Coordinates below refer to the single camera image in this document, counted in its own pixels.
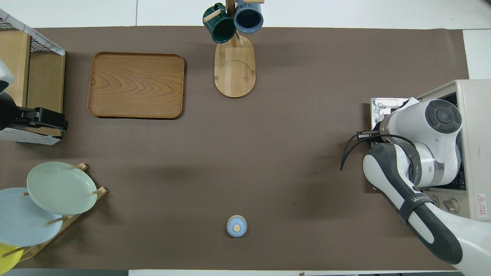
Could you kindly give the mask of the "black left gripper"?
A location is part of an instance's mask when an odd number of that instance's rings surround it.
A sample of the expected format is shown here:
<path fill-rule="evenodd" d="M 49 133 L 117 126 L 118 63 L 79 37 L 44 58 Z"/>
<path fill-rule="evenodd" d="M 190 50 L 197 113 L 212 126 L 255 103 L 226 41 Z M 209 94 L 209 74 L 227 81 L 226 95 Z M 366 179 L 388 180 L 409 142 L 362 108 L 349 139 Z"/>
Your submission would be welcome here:
<path fill-rule="evenodd" d="M 16 129 L 31 128 L 50 128 L 67 131 L 69 122 L 65 120 L 62 113 L 55 112 L 46 108 L 23 108 L 18 107 L 15 101 L 7 93 L 0 96 L 0 129 L 11 127 Z"/>

